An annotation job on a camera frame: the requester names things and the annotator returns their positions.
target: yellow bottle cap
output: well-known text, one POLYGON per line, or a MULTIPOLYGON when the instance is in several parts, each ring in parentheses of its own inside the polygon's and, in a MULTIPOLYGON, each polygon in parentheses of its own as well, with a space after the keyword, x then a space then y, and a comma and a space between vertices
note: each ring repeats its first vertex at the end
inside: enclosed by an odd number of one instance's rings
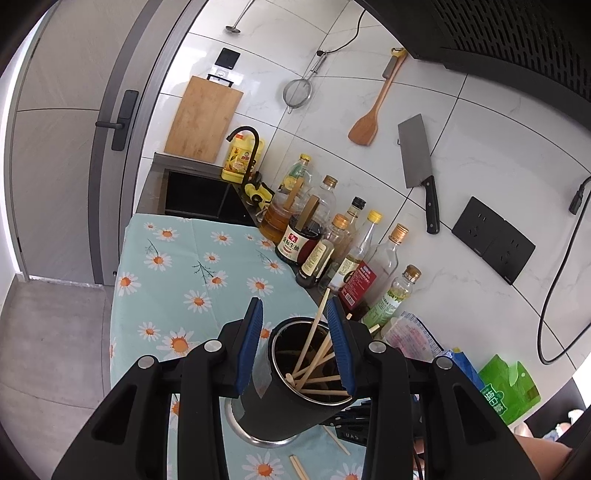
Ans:
POLYGON ((368 220, 372 223, 379 223, 382 219, 382 214, 377 210, 370 210, 368 213, 368 220))

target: kitchen wall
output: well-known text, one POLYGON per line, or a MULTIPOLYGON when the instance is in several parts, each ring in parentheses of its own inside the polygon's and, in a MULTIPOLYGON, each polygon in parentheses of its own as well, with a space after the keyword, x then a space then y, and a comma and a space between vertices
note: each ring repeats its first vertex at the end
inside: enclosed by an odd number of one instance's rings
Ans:
MULTIPOLYGON (((187 35, 164 82, 144 145, 142 175, 154 151, 162 152, 191 74, 205 77, 222 47, 241 52, 236 88, 245 92, 230 128, 259 129, 268 145, 264 180, 277 186, 299 153, 312 156, 318 181, 339 180, 338 211, 356 195, 367 210, 384 214, 379 234, 397 222, 410 233, 401 265, 423 272, 405 307, 447 346, 466 351, 480 368, 495 353, 520 360, 543 398, 556 392, 591 349, 591 332, 554 365, 542 366, 535 337, 539 314, 560 265, 576 218, 568 206, 590 174, 591 134, 547 105, 517 91, 408 59, 381 108, 379 131, 369 147, 347 139, 371 108, 382 71, 398 41, 369 14, 359 37, 332 54, 313 80, 311 101, 291 114, 283 86, 307 70, 321 46, 333 49, 355 33, 361 8, 345 0, 256 0, 229 35, 246 0, 210 0, 187 35), (439 194, 441 232, 425 232, 424 191, 405 187, 397 125, 423 115, 439 194), (513 286, 451 234, 471 196, 512 223, 536 249, 513 286)), ((222 164, 222 148, 217 164, 222 164)), ((546 357, 567 345, 591 318, 591 218, 583 221, 557 286, 543 329, 546 357)))

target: sauce bottle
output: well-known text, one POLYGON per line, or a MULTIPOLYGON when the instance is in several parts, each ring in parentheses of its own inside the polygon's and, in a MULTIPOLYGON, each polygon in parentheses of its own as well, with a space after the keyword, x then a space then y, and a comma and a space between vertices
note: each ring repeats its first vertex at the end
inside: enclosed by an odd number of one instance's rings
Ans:
POLYGON ((348 220, 337 213, 332 225, 326 229, 322 239, 295 275, 295 281, 304 288, 310 288, 318 282, 326 264, 337 246, 346 238, 348 220))

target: red label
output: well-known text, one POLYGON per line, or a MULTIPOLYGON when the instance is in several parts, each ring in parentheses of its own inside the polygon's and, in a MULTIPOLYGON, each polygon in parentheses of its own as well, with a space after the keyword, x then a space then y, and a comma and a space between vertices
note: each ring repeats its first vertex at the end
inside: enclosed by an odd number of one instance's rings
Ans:
POLYGON ((361 262, 353 276, 345 284, 339 293, 340 299, 348 306, 349 310, 354 309, 376 279, 376 274, 361 262))

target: white daisy print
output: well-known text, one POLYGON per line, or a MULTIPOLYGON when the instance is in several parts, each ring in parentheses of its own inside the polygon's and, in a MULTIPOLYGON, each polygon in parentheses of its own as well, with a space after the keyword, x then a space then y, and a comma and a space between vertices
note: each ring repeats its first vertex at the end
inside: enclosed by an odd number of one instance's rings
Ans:
POLYGON ((189 290, 189 293, 185 294, 185 300, 183 303, 188 303, 187 310, 193 310, 194 312, 199 311, 206 312, 207 309, 212 307, 211 299, 207 296, 206 292, 199 293, 198 291, 189 290))
POLYGON ((148 254, 146 258, 147 260, 144 260, 144 263, 148 265, 148 268, 152 268, 153 270, 163 272, 166 270, 166 267, 173 266, 173 260, 168 254, 148 254))
POLYGON ((354 463, 349 468, 349 465, 343 463, 343 471, 337 470, 336 475, 330 477, 330 480, 361 480, 363 473, 363 465, 354 463))
POLYGON ((210 277, 206 280, 204 287, 206 287, 208 290, 215 290, 219 287, 225 287, 227 285, 225 282, 227 277, 228 276, 226 275, 226 272, 220 270, 213 277, 210 277))
POLYGON ((261 458, 258 453, 254 455, 247 455, 246 461, 248 465, 242 465, 242 468, 250 472, 244 480, 280 480, 280 475, 285 473, 283 465, 278 458, 271 460, 271 452, 267 451, 265 459, 261 458))
POLYGON ((133 275, 133 273, 123 272, 117 280, 117 291, 119 297, 127 294, 130 295, 138 291, 138 288, 142 286, 141 283, 138 282, 138 277, 133 275))
POLYGON ((269 282, 264 278, 247 278, 246 285, 251 289, 251 292, 258 293, 261 297, 273 293, 273 285, 269 285, 269 282))
POLYGON ((224 232, 212 232, 212 238, 220 245, 230 245, 234 242, 232 237, 225 234, 224 232))
POLYGON ((220 256, 218 254, 213 253, 213 252, 205 252, 203 259, 209 263, 217 263, 220 261, 220 256))
POLYGON ((265 260, 265 268, 281 275, 283 275, 285 270, 285 267, 279 263, 279 260, 265 260))
POLYGON ((154 232, 154 235, 156 235, 158 240, 164 240, 166 242, 174 242, 174 239, 178 237, 177 231, 171 228, 162 228, 154 232))
POLYGON ((160 329, 156 328, 152 322, 143 323, 139 326, 139 336, 142 337, 144 340, 151 342, 152 340, 155 342, 157 339, 160 338, 160 334, 158 333, 160 329))
POLYGON ((185 332, 181 328, 178 332, 171 330, 170 336, 165 335, 162 338, 163 345, 156 345, 158 350, 170 352, 164 357, 165 360, 171 360, 180 356, 187 356, 187 354, 198 345, 198 342, 189 342, 194 332, 185 332))
POLYGON ((168 419, 168 425, 173 430, 178 430, 178 410, 179 410, 180 406, 181 406, 180 400, 177 400, 173 396, 173 402, 172 402, 172 405, 170 406, 170 417, 168 419))
POLYGON ((263 250, 273 250, 275 248, 273 242, 267 240, 266 238, 261 238, 256 244, 263 250))

